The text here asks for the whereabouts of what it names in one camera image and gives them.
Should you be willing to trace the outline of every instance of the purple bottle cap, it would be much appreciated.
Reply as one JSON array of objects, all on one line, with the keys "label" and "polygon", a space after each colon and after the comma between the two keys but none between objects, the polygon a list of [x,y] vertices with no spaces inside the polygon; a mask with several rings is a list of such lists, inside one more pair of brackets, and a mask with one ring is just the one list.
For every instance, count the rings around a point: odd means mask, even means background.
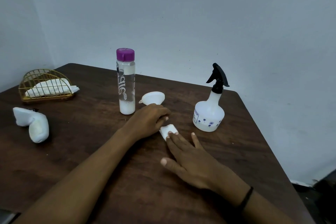
[{"label": "purple bottle cap", "polygon": [[122,61],[122,62],[134,61],[134,50],[130,48],[117,49],[117,60]]}]

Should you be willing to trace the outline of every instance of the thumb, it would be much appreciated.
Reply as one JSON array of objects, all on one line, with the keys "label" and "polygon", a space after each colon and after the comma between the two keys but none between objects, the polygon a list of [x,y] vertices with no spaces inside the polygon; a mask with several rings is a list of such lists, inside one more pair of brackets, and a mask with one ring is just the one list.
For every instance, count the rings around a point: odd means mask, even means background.
[{"label": "thumb", "polygon": [[168,116],[162,116],[157,122],[156,122],[156,128],[160,129],[165,122],[168,120]]},{"label": "thumb", "polygon": [[185,182],[188,182],[188,172],[185,168],[181,167],[176,161],[171,158],[162,158],[160,161],[161,165],[163,165],[166,169],[176,174]]}]

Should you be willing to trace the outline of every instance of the white plastic funnel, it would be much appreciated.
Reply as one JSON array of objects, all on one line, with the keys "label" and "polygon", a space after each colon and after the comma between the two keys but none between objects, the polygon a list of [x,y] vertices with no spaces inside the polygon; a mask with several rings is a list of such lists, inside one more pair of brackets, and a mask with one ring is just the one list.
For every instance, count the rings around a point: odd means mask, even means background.
[{"label": "white plastic funnel", "polygon": [[149,104],[161,105],[164,100],[165,100],[165,94],[163,94],[160,91],[153,91],[143,95],[139,103],[144,103],[145,105]]}]

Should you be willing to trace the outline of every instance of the spray nozzle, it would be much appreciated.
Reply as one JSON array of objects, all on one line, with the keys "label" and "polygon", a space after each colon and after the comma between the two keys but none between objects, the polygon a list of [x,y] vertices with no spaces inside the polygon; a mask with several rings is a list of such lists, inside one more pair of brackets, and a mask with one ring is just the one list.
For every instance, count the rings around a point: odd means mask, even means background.
[{"label": "spray nozzle", "polygon": [[229,87],[228,80],[226,78],[224,71],[221,69],[221,67],[217,63],[213,63],[212,66],[213,66],[212,75],[210,76],[207,83],[210,83],[213,80],[216,80],[216,83],[212,87],[212,92],[217,93],[217,94],[222,94],[223,85],[226,87]]}]

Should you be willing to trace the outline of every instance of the black wristband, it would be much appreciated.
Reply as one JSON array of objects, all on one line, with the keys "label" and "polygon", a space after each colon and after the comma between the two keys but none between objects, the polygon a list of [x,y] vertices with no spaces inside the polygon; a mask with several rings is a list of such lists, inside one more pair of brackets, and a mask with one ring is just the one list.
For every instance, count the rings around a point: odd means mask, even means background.
[{"label": "black wristband", "polygon": [[241,204],[236,208],[237,212],[239,214],[241,214],[245,208],[245,206],[247,205],[248,201],[250,200],[250,197],[252,195],[254,188],[251,186],[250,190],[247,192],[244,200],[241,202]]}]

